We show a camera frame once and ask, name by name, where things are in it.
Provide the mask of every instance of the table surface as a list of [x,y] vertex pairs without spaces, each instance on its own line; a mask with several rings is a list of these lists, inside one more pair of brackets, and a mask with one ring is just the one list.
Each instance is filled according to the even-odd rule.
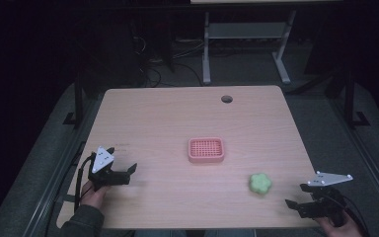
[[[223,103],[223,96],[233,102]],[[193,164],[193,137],[221,137],[224,161]],[[114,147],[112,169],[138,163],[128,186],[108,192],[105,228],[269,228],[315,226],[285,199],[311,201],[299,185],[314,170],[276,86],[118,89],[106,92],[80,164]],[[249,190],[252,174],[272,179],[268,194]],[[85,168],[82,184],[88,177]],[[76,177],[68,193],[74,195]],[[65,201],[60,227],[73,215]]]

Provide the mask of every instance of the dark floor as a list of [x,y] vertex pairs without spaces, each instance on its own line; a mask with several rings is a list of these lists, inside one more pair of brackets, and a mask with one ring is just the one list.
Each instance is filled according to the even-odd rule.
[[[290,85],[279,81],[270,55],[272,45],[249,50],[227,49],[226,54],[211,58],[210,86],[278,85],[284,92],[293,90],[315,78],[303,74],[310,49],[311,45],[307,43],[294,43],[287,48],[284,62],[292,79]],[[180,63],[175,66],[175,72],[166,66],[152,67],[156,71],[148,71],[151,81],[146,86],[155,85],[159,75],[159,87],[199,86],[197,76],[202,75],[201,56],[176,58],[175,62]],[[342,96],[335,100],[325,97],[328,82],[301,95],[286,96],[286,100],[315,170],[354,177],[352,182],[336,185],[336,188],[357,204],[371,236],[379,236],[379,179],[374,178],[374,168],[367,165],[370,155],[379,170],[379,111],[371,95],[356,85],[355,109],[364,112],[371,125],[350,129],[342,118]],[[57,236],[54,221],[60,209],[59,197],[66,194],[74,170],[68,165],[60,169],[75,158],[77,149],[86,142],[102,97],[85,100],[85,118],[79,129],[63,124],[66,115],[74,112],[73,86],[60,97],[0,208],[0,236],[44,236],[46,231],[47,236]],[[319,236],[319,231],[259,229],[257,234]],[[124,233],[104,230],[102,236]]]

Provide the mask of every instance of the pink basket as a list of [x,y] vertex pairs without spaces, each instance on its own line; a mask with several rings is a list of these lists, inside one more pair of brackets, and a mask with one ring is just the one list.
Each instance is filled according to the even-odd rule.
[[189,160],[192,163],[222,162],[223,141],[218,137],[200,137],[189,140]]

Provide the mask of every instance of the cable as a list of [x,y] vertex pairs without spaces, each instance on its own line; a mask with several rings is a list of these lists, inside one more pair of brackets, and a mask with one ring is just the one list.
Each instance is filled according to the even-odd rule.
[[81,195],[81,198],[80,199],[82,199],[83,197],[84,197],[84,195],[90,190],[92,188],[92,186],[87,190],[87,191],[85,191],[82,195]]
[[187,69],[189,69],[190,71],[193,72],[193,74],[195,74],[196,76],[196,79],[198,80],[198,83],[199,83],[199,86],[203,87],[204,84],[202,84],[202,81],[201,81],[201,78],[199,78],[198,74],[196,73],[195,70],[193,70],[191,67],[185,65],[185,64],[181,64],[181,63],[174,63],[174,65],[177,65],[177,66],[182,66],[182,67],[186,67]]
[[[162,80],[162,75],[161,75],[161,73],[160,73],[158,70],[153,69],[153,68],[147,68],[147,69],[154,71],[154,72],[157,73],[158,76],[159,76],[159,79],[158,79],[158,81],[156,82],[156,84],[155,84],[154,86],[152,86],[152,85],[150,84],[150,87],[155,88],[155,87],[159,86],[159,84],[161,84],[161,80]],[[149,80],[149,83],[152,82],[152,80],[150,79],[150,77],[149,77],[147,74],[146,74],[146,77],[147,77],[147,80]]]
[[139,68],[140,72],[143,74],[143,76],[146,78],[146,80],[144,80],[144,85],[142,85],[143,88],[146,88],[147,87],[147,75],[146,73],[143,71],[143,69]]
[[202,39],[175,39],[175,42],[183,43],[183,44],[193,44],[197,42],[203,42]]
[[350,210],[349,211],[349,215],[350,217],[356,222],[356,224],[361,227],[361,229],[363,229],[363,231],[365,231],[365,234],[367,237],[370,236],[369,232],[368,232],[368,226],[367,226],[367,223],[365,223],[365,219],[364,217],[362,216],[362,213],[361,211],[359,211],[358,209],[358,206],[356,206],[356,204],[348,197],[345,197],[345,196],[342,196],[343,198],[345,198],[346,200],[348,200],[352,205],[353,207],[355,208],[356,212],[358,212],[358,215],[359,215],[359,219],[355,216],[355,214]]
[[358,212],[358,215],[359,215],[359,218],[355,215],[355,213],[353,213],[352,210],[350,210],[349,208],[347,208],[346,206],[343,206],[340,202],[338,202],[337,200],[329,197],[329,196],[326,196],[326,195],[322,195],[322,197],[324,198],[327,198],[331,201],[333,201],[334,203],[336,203],[339,207],[341,207],[352,219],[353,221],[355,221],[355,223],[358,225],[358,227],[364,232],[364,237],[369,237],[370,234],[368,232],[368,227],[367,227],[367,224],[365,223],[365,220],[361,214],[361,212],[359,211],[358,207],[356,206],[356,204],[348,197],[345,197],[345,196],[342,196],[343,198],[347,199],[352,205],[353,207],[355,208],[355,210]]
[[322,197],[327,198],[327,199],[333,201],[333,202],[336,203],[341,209],[346,209],[346,207],[345,207],[344,205],[342,205],[339,201],[337,201],[337,200],[335,200],[335,199],[333,199],[333,198],[331,198],[331,197],[329,197],[329,196],[326,196],[326,195],[322,195]]
[[190,56],[191,54],[194,54],[196,52],[198,52],[199,50],[194,50],[194,51],[190,51],[188,53],[185,53],[185,54],[180,54],[180,55],[175,55],[173,58],[174,59],[177,59],[177,58],[181,58],[181,57],[186,57],[186,56]]
[[[62,186],[62,184],[64,183],[64,180],[66,179],[66,177],[67,177],[67,173],[69,173],[70,168],[72,168],[72,166],[75,165],[75,164],[74,164],[74,161],[75,161],[75,160],[76,160],[76,159],[82,154],[82,151],[79,151],[79,150],[81,149],[82,145],[84,145],[84,144],[85,144],[85,142],[82,141],[82,142],[81,142],[81,145],[80,145],[79,148],[78,148],[78,151],[76,151],[76,155],[75,155],[75,156],[73,157],[73,159],[70,161],[69,168],[66,169],[66,171],[64,172],[64,174],[63,174],[63,178],[61,179],[61,182],[60,182],[60,185],[59,185],[58,188],[57,188],[57,192],[56,192],[57,194],[60,193],[61,186]],[[50,228],[50,222],[51,222],[51,219],[52,219],[52,217],[53,217],[55,203],[56,203],[56,201],[55,201],[55,199],[54,199],[53,202],[52,202],[52,204],[51,204],[51,207],[50,207],[50,216],[48,217],[47,224],[45,225],[44,236],[47,236],[47,235],[48,235],[48,229]]]
[[146,45],[147,45],[146,40],[144,40],[144,38],[142,37],[134,37],[134,39],[143,41],[143,47],[140,49],[140,52],[134,51],[135,53],[140,54],[141,52],[144,51],[144,49],[146,49]]
[[96,155],[95,153],[93,153],[93,155],[91,155],[90,157],[86,158],[86,160],[82,163],[82,166],[81,168],[78,170],[78,176],[77,176],[77,179],[76,179],[76,190],[75,190],[75,207],[74,207],[74,211],[76,212],[76,210],[78,209],[79,207],[79,201],[81,200],[81,197],[80,197],[80,193],[81,193],[81,183],[82,183],[82,175],[83,175],[83,172],[84,172],[84,167],[86,165],[86,163],[88,163],[88,161],[91,161],[93,156]]
[[199,49],[200,47],[202,47],[202,46],[204,46],[204,42],[200,43],[199,45],[197,45],[197,46],[194,47],[194,48],[188,49],[188,50],[186,50],[186,51],[183,51],[183,52],[180,52],[180,53],[174,55],[173,58],[179,58],[179,57],[183,57],[183,56],[190,55],[190,54],[192,54],[192,53],[194,53],[194,52],[197,52],[198,49]]

